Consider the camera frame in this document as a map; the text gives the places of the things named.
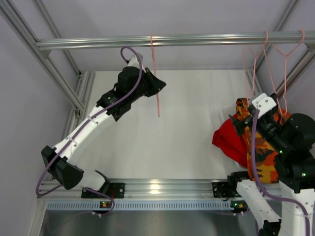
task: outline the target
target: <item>aluminum rail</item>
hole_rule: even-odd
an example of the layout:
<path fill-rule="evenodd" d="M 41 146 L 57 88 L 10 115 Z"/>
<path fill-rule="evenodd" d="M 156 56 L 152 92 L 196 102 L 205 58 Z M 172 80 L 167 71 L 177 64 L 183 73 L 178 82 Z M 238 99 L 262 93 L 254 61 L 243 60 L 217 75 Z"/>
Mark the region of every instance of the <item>aluminum rail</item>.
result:
<path fill-rule="evenodd" d="M 36 35 L 28 26 L 21 13 L 10 0 L 0 0 L 0 14 L 14 30 L 27 49 L 33 54 L 42 68 L 46 71 L 53 82 L 68 97 L 71 104 L 79 110 L 84 110 L 84 105 L 71 85 L 62 77 L 47 53 L 41 52 L 36 44 Z"/>
<path fill-rule="evenodd" d="M 236 45 L 262 44 L 266 39 L 263 32 L 234 34 L 183 34 L 153 36 L 153 46 L 189 46 L 189 45 Z M 302 33 L 270 32 L 268 42 L 273 44 L 299 43 Z M 305 32 L 305 43 L 315 43 L 315 31 Z M 150 47 L 150 36 L 119 36 L 106 38 L 81 39 L 40 39 L 36 46 L 40 50 L 67 50 L 84 48 L 119 48 L 122 46 Z"/>
<path fill-rule="evenodd" d="M 111 179 L 111 183 L 125 183 L 125 199 L 130 200 L 217 200 L 214 198 L 212 183 L 227 181 L 226 179 Z M 46 192 L 59 185 L 54 181 L 42 182 L 39 191 Z M 278 184 L 265 184 L 268 192 L 281 196 Z M 82 188 L 74 187 L 66 190 L 63 187 L 40 200 L 75 200 L 81 199 Z"/>
<path fill-rule="evenodd" d="M 42 0 L 32 0 L 35 7 L 37 8 L 39 14 L 42 16 L 43 20 L 45 21 L 47 27 L 49 28 L 50 32 L 55 38 L 61 38 L 61 34 L 59 33 L 55 23 L 53 22 L 49 12 L 47 11 L 44 3 Z M 65 57 L 67 58 L 68 62 L 70 63 L 73 71 L 77 74 L 77 76 L 80 76 L 80 71 L 78 69 L 78 66 L 76 65 L 72 55 L 68 51 L 63 52 Z"/>

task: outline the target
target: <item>white wall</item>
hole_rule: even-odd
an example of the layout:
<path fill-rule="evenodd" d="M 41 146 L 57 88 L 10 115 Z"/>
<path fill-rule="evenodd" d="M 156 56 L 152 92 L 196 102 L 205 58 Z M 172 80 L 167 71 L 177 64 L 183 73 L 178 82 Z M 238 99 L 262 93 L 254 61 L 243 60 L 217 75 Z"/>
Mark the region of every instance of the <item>white wall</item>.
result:
<path fill-rule="evenodd" d="M 272 30 L 289 0 L 44 0 L 63 37 Z M 151 58 L 150 48 L 139 51 Z M 120 70 L 119 49 L 71 51 L 82 69 Z M 242 46 L 156 48 L 158 69 L 242 68 Z"/>
<path fill-rule="evenodd" d="M 0 229 L 22 236 L 44 168 L 40 152 L 60 140 L 69 103 L 2 17 L 0 32 Z"/>

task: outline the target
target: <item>metal frame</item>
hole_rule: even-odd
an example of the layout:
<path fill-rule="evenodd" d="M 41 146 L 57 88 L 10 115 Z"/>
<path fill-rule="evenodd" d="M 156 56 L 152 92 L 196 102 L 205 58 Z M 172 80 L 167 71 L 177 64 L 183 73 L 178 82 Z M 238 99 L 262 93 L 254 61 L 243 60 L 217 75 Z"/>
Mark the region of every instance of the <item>metal frame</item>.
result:
<path fill-rule="evenodd" d="M 70 84 L 62 77 L 49 58 L 49 53 L 42 53 L 36 46 L 37 37 L 31 28 L 10 0 L 0 1 L 0 14 L 19 36 L 27 49 L 33 54 L 39 64 L 43 67 L 49 77 L 59 87 L 59 89 L 68 97 L 71 104 L 77 109 L 84 110 L 84 106 Z"/>
<path fill-rule="evenodd" d="M 40 15 L 42 16 L 43 20 L 45 21 L 47 27 L 49 28 L 50 32 L 52 33 L 52 35 L 55 38 L 61 38 L 61 35 L 57 29 L 57 27 L 55 26 L 49 12 L 47 11 L 44 3 L 42 2 L 42 0 L 32 0 L 34 5 L 36 6 L 38 12 L 40 13 Z M 79 71 L 78 66 L 76 65 L 72 55 L 70 54 L 69 51 L 64 51 L 63 52 L 65 57 L 67 58 L 68 62 L 70 63 L 73 71 L 77 74 L 77 76 L 80 76 L 81 72 Z"/>
<path fill-rule="evenodd" d="M 26 23 L 20 12 L 17 10 L 11 0 L 0 0 L 0 13 L 8 22 L 11 28 L 16 32 L 21 41 L 28 50 L 34 55 L 39 64 L 44 68 L 50 78 L 63 91 L 70 100 L 72 107 L 69 109 L 67 123 L 64 129 L 63 137 L 71 132 L 77 124 L 83 119 L 87 112 L 87 106 L 94 83 L 94 72 L 81 73 L 71 56 L 68 49 L 82 48 L 118 48 L 129 45 L 133 47 L 150 47 L 149 36 L 123 36 L 123 37 L 106 37 L 106 38 L 88 38 L 88 39 L 64 39 L 56 28 L 49 12 L 45 8 L 42 0 L 32 0 L 37 7 L 39 13 L 43 17 L 46 25 L 50 29 L 56 39 L 40 40 L 37 39 L 31 28 Z M 281 17 L 275 32 L 269 33 L 269 43 L 298 43 L 302 38 L 300 32 L 277 32 L 283 29 L 285 23 L 291 16 L 300 0 L 291 0 Z M 153 45 L 159 46 L 190 46 L 190 45 L 240 45 L 240 44 L 262 44 L 265 40 L 265 34 L 257 33 L 235 33 L 235 34 L 191 34 L 191 35 L 163 35 L 153 36 Z M 305 32 L 305 41 L 307 45 L 315 44 L 315 31 Z M 69 83 L 62 77 L 56 69 L 52 60 L 49 58 L 51 50 L 64 50 L 64 55 L 69 61 L 72 69 L 78 75 L 78 81 L 75 89 L 72 89 Z M 314 61 L 314 49 L 309 47 L 301 56 L 297 64 L 288 75 L 288 88 L 300 77 L 305 69 Z M 263 62 L 261 56 L 257 62 L 257 68 Z M 250 84 L 252 83 L 253 69 L 247 69 L 246 75 Z M 277 92 L 279 95 L 283 93 L 284 85 L 281 84 Z M 261 92 L 262 89 L 259 81 L 256 80 L 255 92 Z M 158 179 L 113 179 L 113 182 L 125 182 L 126 191 L 125 199 L 120 200 L 121 203 L 146 201 L 206 201 L 214 203 L 216 199 L 213 197 L 212 180 L 158 180 Z M 41 190 L 51 189 L 56 186 L 55 181 L 44 182 Z M 274 195 L 280 195 L 278 185 L 266 185 L 268 191 Z M 47 206 L 52 201 L 72 200 L 74 202 L 81 201 L 81 190 L 58 189 L 51 193 L 49 197 L 39 198 L 36 201 L 34 215 L 31 220 L 31 226 L 27 235 L 39 235 L 41 225 L 43 223 Z"/>
<path fill-rule="evenodd" d="M 288 20 L 290 19 L 292 13 L 296 9 L 298 3 L 300 3 L 300 0 L 291 0 L 287 7 L 285 8 L 282 16 L 280 17 L 278 23 L 276 24 L 275 28 L 273 31 L 282 31 L 287 24 Z M 270 53 L 271 50 L 271 45 L 266 46 L 266 55 Z M 256 63 L 256 71 L 260 68 L 262 63 L 265 60 L 264 53 L 261 52 L 260 55 L 258 56 L 257 63 Z"/>
<path fill-rule="evenodd" d="M 303 34 L 293 32 L 270 32 L 269 44 L 299 43 Z M 248 45 L 262 44 L 266 39 L 264 32 L 257 33 L 233 33 L 233 34 L 179 34 L 152 36 L 153 46 L 191 46 L 191 45 Z M 315 31 L 305 31 L 305 43 L 315 42 Z M 119 36 L 105 38 L 56 38 L 40 39 L 36 46 L 41 51 L 67 50 L 86 48 L 120 48 L 129 45 L 131 47 L 151 47 L 150 36 Z"/>

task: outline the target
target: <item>hanging rod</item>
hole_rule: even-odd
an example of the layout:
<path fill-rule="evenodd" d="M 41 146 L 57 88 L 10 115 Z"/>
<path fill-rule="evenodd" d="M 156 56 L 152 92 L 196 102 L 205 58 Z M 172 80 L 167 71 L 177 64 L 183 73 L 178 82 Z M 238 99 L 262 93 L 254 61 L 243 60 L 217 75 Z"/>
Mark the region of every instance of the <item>hanging rod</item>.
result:
<path fill-rule="evenodd" d="M 262 44 L 266 39 L 263 32 L 234 34 L 183 34 L 153 36 L 153 45 L 158 46 L 189 46 L 189 45 L 236 45 Z M 272 44 L 298 43 L 302 33 L 270 32 L 268 42 Z M 304 43 L 315 43 L 315 31 L 306 31 Z M 36 45 L 40 50 L 65 50 L 82 48 L 119 48 L 125 45 L 131 47 L 150 47 L 150 36 L 119 36 L 105 38 L 58 38 L 38 40 Z"/>

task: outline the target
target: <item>white backdrop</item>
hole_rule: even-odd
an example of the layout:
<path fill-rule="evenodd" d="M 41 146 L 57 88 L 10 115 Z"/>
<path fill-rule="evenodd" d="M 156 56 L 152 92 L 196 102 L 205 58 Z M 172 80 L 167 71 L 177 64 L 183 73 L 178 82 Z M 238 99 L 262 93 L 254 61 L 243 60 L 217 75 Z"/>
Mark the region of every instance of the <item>white backdrop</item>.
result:
<path fill-rule="evenodd" d="M 96 73 L 89 111 L 117 81 L 119 71 Z M 80 164 L 109 178 L 226 178 L 235 162 L 212 145 L 212 136 L 235 102 L 246 96 L 242 70 L 158 71 L 167 83 L 156 97 L 142 97 L 104 130 Z"/>

